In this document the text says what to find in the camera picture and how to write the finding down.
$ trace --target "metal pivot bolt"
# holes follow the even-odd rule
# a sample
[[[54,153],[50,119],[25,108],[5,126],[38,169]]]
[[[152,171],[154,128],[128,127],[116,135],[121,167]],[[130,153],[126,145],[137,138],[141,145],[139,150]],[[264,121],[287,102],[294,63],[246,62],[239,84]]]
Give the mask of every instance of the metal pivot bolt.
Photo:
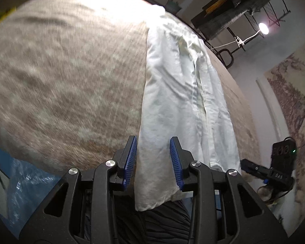
[[[201,166],[201,162],[198,161],[198,160],[194,160],[194,161],[191,162],[191,165],[193,167],[200,167]]]
[[[228,174],[231,175],[231,176],[236,176],[237,173],[238,173],[237,170],[234,170],[234,169],[229,169],[228,170]]]
[[[78,169],[77,168],[71,168],[70,170],[69,170],[69,174],[70,175],[74,175],[74,174],[77,174],[78,173]]]
[[[108,160],[107,162],[105,162],[105,165],[108,166],[108,167],[112,167],[115,165],[115,161],[113,160]]]

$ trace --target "mattress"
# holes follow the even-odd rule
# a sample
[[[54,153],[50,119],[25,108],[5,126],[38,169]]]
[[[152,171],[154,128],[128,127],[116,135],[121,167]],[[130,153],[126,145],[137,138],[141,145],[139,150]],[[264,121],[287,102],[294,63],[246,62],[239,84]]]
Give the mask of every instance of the mattress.
[[[0,23],[0,149],[54,174],[95,168],[138,135],[149,4],[31,0]],[[209,52],[240,158],[260,162],[251,110]]]

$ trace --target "bed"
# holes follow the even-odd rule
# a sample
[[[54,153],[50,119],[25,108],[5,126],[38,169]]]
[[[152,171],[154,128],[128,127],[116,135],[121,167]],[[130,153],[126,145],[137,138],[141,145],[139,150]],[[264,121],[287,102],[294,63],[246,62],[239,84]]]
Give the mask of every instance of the bed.
[[[61,175],[74,166],[95,168],[138,135],[150,6],[143,0],[31,0],[5,19],[0,149]],[[221,82],[239,157],[260,163],[248,102],[206,51]]]

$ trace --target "white fabric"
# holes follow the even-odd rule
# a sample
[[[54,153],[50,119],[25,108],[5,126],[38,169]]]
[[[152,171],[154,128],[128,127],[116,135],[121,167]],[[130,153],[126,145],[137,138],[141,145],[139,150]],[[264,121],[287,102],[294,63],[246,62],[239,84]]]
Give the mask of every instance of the white fabric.
[[[177,192],[169,153],[172,136],[195,160],[214,169],[240,171],[233,125],[206,46],[189,27],[158,10],[159,17],[148,23],[134,188],[139,211],[188,196]]]

